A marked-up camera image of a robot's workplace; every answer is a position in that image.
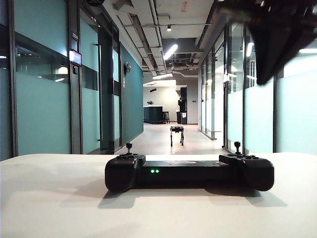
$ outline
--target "handheld controller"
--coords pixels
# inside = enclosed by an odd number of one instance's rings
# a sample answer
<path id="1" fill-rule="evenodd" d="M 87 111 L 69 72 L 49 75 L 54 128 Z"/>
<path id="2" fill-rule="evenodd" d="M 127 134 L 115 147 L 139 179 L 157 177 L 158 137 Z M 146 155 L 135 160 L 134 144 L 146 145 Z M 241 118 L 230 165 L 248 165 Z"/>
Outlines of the handheld controller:
<path id="1" fill-rule="evenodd" d="M 131 153 L 131 143 L 126 146 L 128 153 L 108 161 L 105 168 L 105 183 L 112 192 L 173 182 L 183 185 L 238 182 L 259 191 L 267 191 L 274 184 L 273 164 L 267 159 L 241 154 L 239 142 L 235 142 L 235 154 L 219 155 L 219 161 L 146 161 L 145 155 Z"/>

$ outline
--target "floor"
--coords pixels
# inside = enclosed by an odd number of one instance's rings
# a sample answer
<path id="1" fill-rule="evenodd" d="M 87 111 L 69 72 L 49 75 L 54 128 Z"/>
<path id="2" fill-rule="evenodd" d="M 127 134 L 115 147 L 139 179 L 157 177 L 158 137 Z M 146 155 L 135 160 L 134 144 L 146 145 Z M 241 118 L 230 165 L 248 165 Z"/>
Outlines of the floor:
<path id="1" fill-rule="evenodd" d="M 177 125 L 169 124 L 144 124 L 144 132 L 132 141 L 132 152 L 144 155 L 201 155 L 223 154 L 222 140 L 210 140 L 198 130 L 198 125 L 182 125 L 184 127 L 184 146 L 180 142 L 180 133 L 173 132 L 173 146 L 170 146 L 170 127 Z M 126 147 L 117 151 L 116 154 L 126 153 Z"/>

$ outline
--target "black counter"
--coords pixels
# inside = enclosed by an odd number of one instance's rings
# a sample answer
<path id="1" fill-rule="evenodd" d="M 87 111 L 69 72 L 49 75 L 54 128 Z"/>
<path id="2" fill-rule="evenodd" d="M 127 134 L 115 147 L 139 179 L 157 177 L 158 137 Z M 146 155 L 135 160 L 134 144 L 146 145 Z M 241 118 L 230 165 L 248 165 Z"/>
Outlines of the black counter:
<path id="1" fill-rule="evenodd" d="M 144 122 L 150 124 L 163 124 L 163 106 L 143 107 Z"/>

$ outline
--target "exposed ceiling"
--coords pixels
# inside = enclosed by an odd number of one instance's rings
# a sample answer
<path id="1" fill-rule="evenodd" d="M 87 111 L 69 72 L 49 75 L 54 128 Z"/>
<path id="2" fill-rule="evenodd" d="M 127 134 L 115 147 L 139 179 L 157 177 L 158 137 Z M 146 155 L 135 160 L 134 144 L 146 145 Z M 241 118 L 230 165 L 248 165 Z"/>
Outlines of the exposed ceiling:
<path id="1" fill-rule="evenodd" d="M 213 0 L 111 0 L 113 8 L 153 76 L 179 71 L 198 75 L 204 49 L 200 42 L 211 25 Z M 173 44 L 176 52 L 164 60 Z"/>

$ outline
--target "thumbstick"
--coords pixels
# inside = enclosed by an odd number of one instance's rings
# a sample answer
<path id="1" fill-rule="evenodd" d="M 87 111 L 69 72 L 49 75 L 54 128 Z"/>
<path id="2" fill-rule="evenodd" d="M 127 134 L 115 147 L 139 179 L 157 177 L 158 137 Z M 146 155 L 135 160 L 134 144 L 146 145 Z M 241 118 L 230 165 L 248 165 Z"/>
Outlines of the thumbstick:
<path id="1" fill-rule="evenodd" d="M 128 148 L 128 153 L 130 153 L 130 149 L 132 148 L 132 143 L 126 143 L 126 147 Z"/>
<path id="2" fill-rule="evenodd" d="M 239 154 L 240 154 L 240 152 L 239 152 L 239 147 L 241 146 L 241 143 L 240 143 L 239 141 L 236 141 L 236 142 L 234 143 L 234 146 L 237 148 L 236 154 L 239 155 Z"/>

